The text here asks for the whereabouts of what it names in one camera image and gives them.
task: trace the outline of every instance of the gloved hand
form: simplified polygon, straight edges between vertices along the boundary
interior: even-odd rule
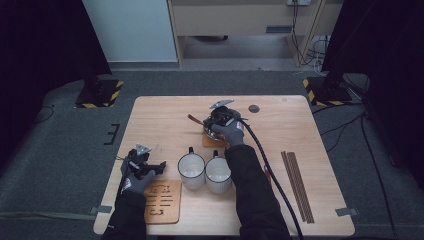
[[[230,111],[233,113],[233,115],[236,117],[231,124],[228,126],[220,126],[220,125],[212,125],[211,129],[215,132],[222,133],[225,137],[225,140],[228,141],[230,146],[236,146],[236,145],[242,145],[244,132],[243,132],[243,124],[239,121],[237,121],[237,118],[240,118],[240,113],[230,109]]]
[[[131,191],[140,195],[143,195],[144,189],[146,189],[147,185],[153,180],[156,176],[155,170],[150,170],[147,175],[138,180],[134,174],[127,167],[128,161],[124,160],[121,165],[122,174],[126,174],[125,182],[122,186],[122,191]]]

